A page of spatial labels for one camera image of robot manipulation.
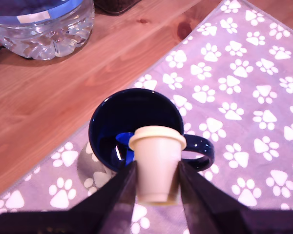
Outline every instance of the mug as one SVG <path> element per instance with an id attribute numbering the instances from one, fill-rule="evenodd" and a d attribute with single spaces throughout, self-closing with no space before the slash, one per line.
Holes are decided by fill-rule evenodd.
<path id="1" fill-rule="evenodd" d="M 166 96 L 149 89 L 119 91 L 97 107 L 89 124 L 91 148 L 99 161 L 118 172 L 129 163 L 128 158 L 133 160 L 128 142 L 133 133 L 144 126 L 164 126 L 183 135 L 187 142 L 184 151 L 203 155 L 182 159 L 196 171 L 203 171 L 214 163 L 213 144 L 203 137 L 184 134 L 183 120 L 176 106 Z"/>

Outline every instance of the paw print placemat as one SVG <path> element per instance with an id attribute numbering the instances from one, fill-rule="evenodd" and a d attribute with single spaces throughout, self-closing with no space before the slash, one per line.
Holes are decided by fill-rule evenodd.
<path id="1" fill-rule="evenodd" d="M 166 95 L 185 133 L 213 142 L 215 164 L 200 172 L 207 180 L 253 209 L 293 210 L 293 30 L 247 1 L 225 0 L 130 87 Z M 85 125 L 0 196 L 0 214 L 69 209 L 114 175 Z M 181 201 L 136 204 L 131 232 L 188 234 Z"/>

